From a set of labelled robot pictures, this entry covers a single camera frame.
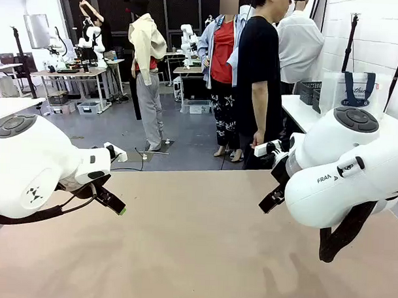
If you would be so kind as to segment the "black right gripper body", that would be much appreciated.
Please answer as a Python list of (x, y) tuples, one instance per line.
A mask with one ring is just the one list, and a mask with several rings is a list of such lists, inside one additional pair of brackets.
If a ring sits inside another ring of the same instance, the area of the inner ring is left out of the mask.
[(280, 191), (284, 193), (284, 189), (286, 188), (286, 184), (288, 183), (290, 176), (288, 175), (286, 169), (286, 163), (288, 160), (288, 152), (277, 152), (274, 156), (274, 165), (271, 171), (271, 175), (277, 180), (279, 183), (279, 187), (274, 190)]

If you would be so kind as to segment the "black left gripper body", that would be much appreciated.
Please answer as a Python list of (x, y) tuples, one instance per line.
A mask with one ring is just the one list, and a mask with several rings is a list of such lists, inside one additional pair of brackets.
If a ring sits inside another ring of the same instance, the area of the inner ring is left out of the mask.
[(93, 196), (93, 189), (95, 188), (95, 194), (100, 197), (105, 193), (106, 189), (103, 187), (104, 184), (110, 179), (110, 174), (90, 180), (87, 184), (79, 184), (74, 178), (65, 178), (58, 182), (58, 190), (72, 193), (79, 199), (89, 199)]

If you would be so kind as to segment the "person's right hand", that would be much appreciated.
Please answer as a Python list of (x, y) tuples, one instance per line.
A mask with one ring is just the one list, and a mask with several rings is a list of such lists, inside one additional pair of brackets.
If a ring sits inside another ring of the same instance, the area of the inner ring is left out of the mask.
[(260, 144), (263, 144), (264, 142), (265, 142), (264, 132), (261, 130), (258, 130), (257, 132), (254, 133), (253, 142), (251, 144), (251, 147), (255, 148), (256, 146), (259, 146)]

